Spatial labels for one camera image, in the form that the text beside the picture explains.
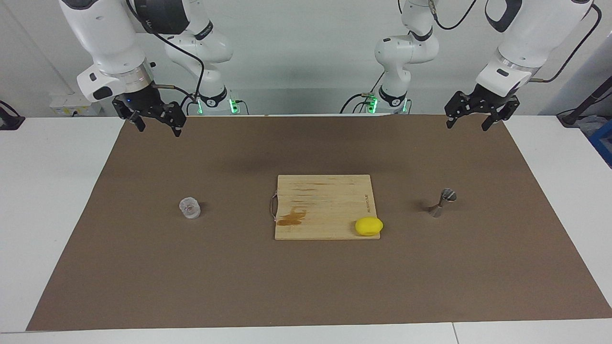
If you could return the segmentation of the brown table mat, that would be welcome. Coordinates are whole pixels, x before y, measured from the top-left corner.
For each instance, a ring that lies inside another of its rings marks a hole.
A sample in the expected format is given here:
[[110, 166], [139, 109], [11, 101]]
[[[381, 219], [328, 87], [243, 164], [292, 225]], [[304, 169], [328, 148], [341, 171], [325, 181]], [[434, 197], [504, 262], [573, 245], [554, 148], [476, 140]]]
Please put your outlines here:
[[[482, 120], [125, 124], [27, 329], [612, 318], [508, 130]], [[280, 174], [369, 174], [381, 238], [275, 240]]]

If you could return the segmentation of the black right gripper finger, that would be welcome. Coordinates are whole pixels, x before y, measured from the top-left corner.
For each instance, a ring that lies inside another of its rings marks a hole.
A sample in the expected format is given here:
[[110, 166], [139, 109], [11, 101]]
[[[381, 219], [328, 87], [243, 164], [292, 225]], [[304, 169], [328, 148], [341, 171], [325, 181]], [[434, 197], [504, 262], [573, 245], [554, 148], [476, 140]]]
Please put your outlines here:
[[175, 137], [180, 137], [186, 123], [186, 115], [177, 102], [162, 105], [160, 122], [170, 127]]
[[120, 100], [119, 97], [115, 97], [113, 99], [113, 107], [120, 119], [126, 120], [127, 122], [133, 124], [138, 131], [144, 131], [146, 124], [142, 120], [141, 112], [139, 110], [130, 109], [122, 100]]

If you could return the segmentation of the yellow lemon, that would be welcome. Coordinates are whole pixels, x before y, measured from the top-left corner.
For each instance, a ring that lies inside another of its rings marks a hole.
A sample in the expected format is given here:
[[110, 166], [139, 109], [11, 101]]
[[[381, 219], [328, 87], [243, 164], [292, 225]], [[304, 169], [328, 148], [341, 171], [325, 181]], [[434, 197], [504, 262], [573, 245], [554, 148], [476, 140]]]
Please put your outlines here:
[[354, 228], [361, 237], [378, 237], [384, 228], [384, 224], [377, 217], [363, 217], [355, 222]]

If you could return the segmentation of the white wall power strip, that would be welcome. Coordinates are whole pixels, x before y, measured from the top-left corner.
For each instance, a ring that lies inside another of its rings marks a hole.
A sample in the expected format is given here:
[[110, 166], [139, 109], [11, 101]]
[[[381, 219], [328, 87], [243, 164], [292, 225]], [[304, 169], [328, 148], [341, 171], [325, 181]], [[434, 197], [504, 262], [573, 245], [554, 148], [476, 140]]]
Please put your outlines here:
[[50, 110], [58, 116], [100, 116], [103, 108], [99, 102], [90, 102], [79, 95], [52, 96]]

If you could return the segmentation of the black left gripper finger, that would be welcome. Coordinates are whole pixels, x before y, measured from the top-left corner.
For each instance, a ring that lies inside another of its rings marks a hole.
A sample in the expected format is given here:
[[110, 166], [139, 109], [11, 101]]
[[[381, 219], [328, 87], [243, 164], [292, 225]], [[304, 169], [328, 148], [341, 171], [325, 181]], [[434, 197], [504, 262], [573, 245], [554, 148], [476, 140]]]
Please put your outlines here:
[[503, 120], [509, 120], [514, 114], [514, 111], [518, 109], [519, 104], [520, 101], [518, 100], [518, 96], [511, 96], [503, 106], [487, 105], [485, 107], [485, 113], [488, 113], [488, 116], [481, 124], [482, 130], [488, 131], [493, 124]]
[[466, 95], [462, 91], [455, 92], [444, 107], [447, 128], [451, 129], [459, 118], [471, 115], [473, 105], [471, 95]]

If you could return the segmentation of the black stand leg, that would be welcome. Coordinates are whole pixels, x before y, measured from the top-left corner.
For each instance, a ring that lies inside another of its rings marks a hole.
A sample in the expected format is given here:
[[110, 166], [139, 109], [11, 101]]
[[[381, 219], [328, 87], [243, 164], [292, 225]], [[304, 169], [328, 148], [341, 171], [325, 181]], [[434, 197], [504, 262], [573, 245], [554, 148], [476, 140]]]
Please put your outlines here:
[[592, 105], [598, 104], [612, 96], [612, 75], [608, 77], [588, 98], [577, 107], [557, 114], [557, 119], [564, 127], [574, 127], [579, 117]]

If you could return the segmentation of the clear glass cup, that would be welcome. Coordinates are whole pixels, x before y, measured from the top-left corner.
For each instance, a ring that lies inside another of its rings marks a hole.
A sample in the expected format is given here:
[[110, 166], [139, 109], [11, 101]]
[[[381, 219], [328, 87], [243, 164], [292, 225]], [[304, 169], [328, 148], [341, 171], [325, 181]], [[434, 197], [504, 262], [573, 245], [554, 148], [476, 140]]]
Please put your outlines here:
[[186, 197], [179, 202], [179, 209], [182, 215], [188, 219], [199, 218], [201, 207], [199, 202], [193, 197]]

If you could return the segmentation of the black clamp mount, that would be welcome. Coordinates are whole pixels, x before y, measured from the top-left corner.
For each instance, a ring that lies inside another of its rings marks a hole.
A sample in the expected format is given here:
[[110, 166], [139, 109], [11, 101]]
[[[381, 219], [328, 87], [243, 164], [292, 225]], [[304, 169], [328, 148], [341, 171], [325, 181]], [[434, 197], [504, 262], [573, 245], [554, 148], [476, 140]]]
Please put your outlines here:
[[25, 119], [11, 105], [0, 100], [0, 131], [17, 130]]

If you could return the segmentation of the steel jigger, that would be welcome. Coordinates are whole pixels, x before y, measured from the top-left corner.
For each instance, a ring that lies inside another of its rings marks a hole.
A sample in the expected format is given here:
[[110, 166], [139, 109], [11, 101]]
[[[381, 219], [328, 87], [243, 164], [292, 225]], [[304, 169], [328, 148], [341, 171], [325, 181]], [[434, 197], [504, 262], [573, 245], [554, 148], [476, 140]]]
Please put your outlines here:
[[433, 218], [440, 218], [446, 205], [452, 204], [457, 200], [457, 193], [453, 189], [445, 188], [441, 191], [437, 204], [427, 209], [427, 213]]

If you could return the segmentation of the wooden cutting board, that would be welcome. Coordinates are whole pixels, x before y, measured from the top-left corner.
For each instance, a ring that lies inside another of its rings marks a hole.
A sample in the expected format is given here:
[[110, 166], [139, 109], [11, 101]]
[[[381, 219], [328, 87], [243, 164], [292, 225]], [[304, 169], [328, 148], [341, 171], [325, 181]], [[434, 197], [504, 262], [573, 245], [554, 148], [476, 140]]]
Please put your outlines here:
[[378, 240], [355, 224], [377, 217], [369, 174], [290, 175], [277, 177], [271, 199], [275, 240]]

